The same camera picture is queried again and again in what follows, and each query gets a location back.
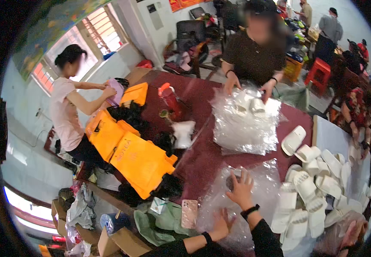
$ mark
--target pink t-shirt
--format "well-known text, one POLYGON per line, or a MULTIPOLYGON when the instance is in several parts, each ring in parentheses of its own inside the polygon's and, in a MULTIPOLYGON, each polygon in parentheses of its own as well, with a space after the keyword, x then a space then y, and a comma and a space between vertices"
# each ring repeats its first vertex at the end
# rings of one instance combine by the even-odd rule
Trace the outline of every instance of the pink t-shirt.
POLYGON ((74 150, 84 136, 77 108, 67 99, 67 95, 76 88, 72 80, 62 77, 54 81, 53 87, 50 98, 51 119, 61 147, 68 152, 74 150))

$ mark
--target red water bottle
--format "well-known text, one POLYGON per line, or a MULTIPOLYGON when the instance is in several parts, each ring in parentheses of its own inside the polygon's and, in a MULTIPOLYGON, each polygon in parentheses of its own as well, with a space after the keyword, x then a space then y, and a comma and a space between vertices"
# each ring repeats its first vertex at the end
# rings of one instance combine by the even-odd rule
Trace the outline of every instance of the red water bottle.
POLYGON ((169 117, 172 121, 179 121, 183 118, 183 106, 175 94, 174 88, 170 86, 170 83, 164 83, 158 88, 158 96, 162 98, 168 106, 170 110, 169 117))

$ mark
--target stool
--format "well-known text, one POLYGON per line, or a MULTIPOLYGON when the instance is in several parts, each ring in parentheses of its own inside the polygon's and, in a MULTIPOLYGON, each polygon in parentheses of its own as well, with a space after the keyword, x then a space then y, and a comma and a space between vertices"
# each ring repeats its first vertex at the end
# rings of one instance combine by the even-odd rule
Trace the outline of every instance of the stool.
POLYGON ((320 58, 317 58, 316 61, 314 62, 314 65, 311 69, 311 71, 308 73, 306 80, 304 81, 304 84, 308 85, 310 81, 315 84, 320 92, 320 95, 324 94, 327 85, 328 85, 328 79, 330 78, 331 75, 331 68, 330 65, 328 65, 325 61, 323 61, 320 58), (324 76, 322 79, 322 83, 316 80, 315 75, 317 70, 320 70, 324 76))

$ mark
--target phone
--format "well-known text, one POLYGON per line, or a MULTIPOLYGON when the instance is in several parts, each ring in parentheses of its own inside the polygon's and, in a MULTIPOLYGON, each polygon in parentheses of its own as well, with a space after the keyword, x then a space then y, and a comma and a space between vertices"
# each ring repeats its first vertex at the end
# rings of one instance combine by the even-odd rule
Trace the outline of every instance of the phone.
POLYGON ((185 229, 195 229, 198 202, 196 200, 183 200, 181 202, 181 226, 185 229))

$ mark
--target cardboard box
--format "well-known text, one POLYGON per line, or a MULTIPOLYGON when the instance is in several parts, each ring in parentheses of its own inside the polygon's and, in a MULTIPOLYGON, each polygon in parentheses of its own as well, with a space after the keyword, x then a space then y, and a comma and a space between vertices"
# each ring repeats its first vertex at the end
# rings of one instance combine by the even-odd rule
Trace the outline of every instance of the cardboard box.
MULTIPOLYGON (((51 216, 57 232, 62 236, 67 236, 67 231, 65 230, 67 212, 61 207, 58 199, 54 199, 51 202, 51 216)), ((91 245, 96 245, 100 239, 100 235, 95 230, 85 229, 78 223, 76 224, 76 230, 81 238, 91 245)))
POLYGON ((110 236, 107 235, 107 230, 104 227, 98 242, 100 256, 115 256, 119 250, 122 250, 130 257, 138 257, 151 251, 151 248, 125 227, 110 236))

